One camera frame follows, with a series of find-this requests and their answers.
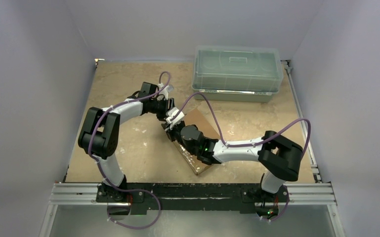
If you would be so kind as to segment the brown cardboard express box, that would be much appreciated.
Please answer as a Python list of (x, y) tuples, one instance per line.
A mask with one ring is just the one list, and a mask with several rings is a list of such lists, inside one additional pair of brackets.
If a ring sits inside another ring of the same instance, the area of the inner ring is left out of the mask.
[(212, 157), (219, 134), (198, 109), (185, 115), (185, 127), (181, 130), (182, 143), (173, 142), (195, 175), (200, 175), (216, 164)]

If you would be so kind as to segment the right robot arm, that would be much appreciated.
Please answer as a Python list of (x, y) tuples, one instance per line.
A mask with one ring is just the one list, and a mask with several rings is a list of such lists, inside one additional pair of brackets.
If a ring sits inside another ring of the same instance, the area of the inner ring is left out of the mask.
[(196, 125), (180, 122), (162, 125), (167, 137), (206, 165), (230, 161), (255, 161), (267, 172), (258, 187), (258, 196), (269, 201), (286, 182), (298, 180), (303, 147), (281, 134), (269, 130), (262, 137), (247, 141), (223, 142), (205, 136)]

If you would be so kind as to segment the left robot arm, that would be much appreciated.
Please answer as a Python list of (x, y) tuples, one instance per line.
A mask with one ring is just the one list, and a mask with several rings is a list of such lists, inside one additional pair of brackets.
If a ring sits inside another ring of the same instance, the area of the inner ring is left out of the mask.
[(125, 200), (128, 193), (126, 176), (115, 156), (120, 125), (146, 113), (155, 114), (158, 120), (164, 121), (174, 105), (173, 99), (169, 98), (172, 91), (171, 85), (144, 82), (139, 91), (115, 106), (88, 109), (78, 146), (96, 162), (103, 176), (101, 185), (114, 201)]

